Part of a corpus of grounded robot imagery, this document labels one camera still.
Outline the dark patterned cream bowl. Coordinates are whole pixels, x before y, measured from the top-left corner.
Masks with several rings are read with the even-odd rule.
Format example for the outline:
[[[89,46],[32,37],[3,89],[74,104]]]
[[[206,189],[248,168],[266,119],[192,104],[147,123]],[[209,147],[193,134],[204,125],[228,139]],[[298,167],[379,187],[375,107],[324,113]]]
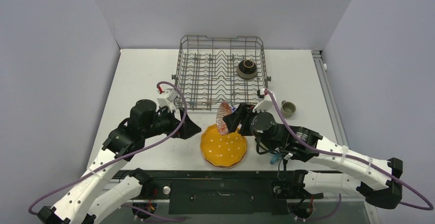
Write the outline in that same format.
[[[237,75],[246,80],[253,79],[258,74],[256,63],[251,59],[242,60],[236,68]]]

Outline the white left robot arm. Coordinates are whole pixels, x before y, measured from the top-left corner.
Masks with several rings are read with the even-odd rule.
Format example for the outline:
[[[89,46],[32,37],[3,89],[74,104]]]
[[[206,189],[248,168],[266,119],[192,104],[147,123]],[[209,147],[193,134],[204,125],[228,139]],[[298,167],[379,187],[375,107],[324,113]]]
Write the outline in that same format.
[[[151,176],[134,170],[116,187],[102,194],[112,177],[145,148],[148,138],[165,134],[166,139],[189,139],[201,128],[180,109],[175,117],[170,104],[157,105],[142,99],[130,110],[130,116],[111,131],[90,167],[77,183],[69,185],[67,194],[53,206],[44,206],[37,213],[42,223],[99,223],[126,201],[152,194]]]

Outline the grey wire dish rack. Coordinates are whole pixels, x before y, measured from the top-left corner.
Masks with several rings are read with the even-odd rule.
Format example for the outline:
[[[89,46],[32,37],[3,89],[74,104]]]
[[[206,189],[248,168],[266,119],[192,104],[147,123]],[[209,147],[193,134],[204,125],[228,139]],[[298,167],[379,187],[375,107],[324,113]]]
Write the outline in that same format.
[[[236,73],[239,62],[246,59],[253,60],[258,69],[250,80]],[[195,111],[217,110],[222,102],[231,106],[257,103],[257,91],[271,81],[264,44],[257,36],[183,36],[172,79],[183,92],[188,109]]]

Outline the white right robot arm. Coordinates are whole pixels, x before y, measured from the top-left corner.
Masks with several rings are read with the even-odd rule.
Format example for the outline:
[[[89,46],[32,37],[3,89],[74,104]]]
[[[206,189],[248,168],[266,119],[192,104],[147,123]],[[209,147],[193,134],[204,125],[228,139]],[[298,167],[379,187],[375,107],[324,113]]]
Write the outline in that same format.
[[[310,129],[279,124],[269,113],[271,108],[272,101],[261,101],[256,105],[241,103],[238,107],[222,103],[216,123],[223,135],[237,132],[242,136],[253,136],[258,154],[273,154],[284,164],[298,160],[337,171],[329,174],[296,170],[289,183],[294,196],[353,195],[383,209],[394,209],[402,200],[402,187],[397,182],[403,172],[401,160],[365,156]]]

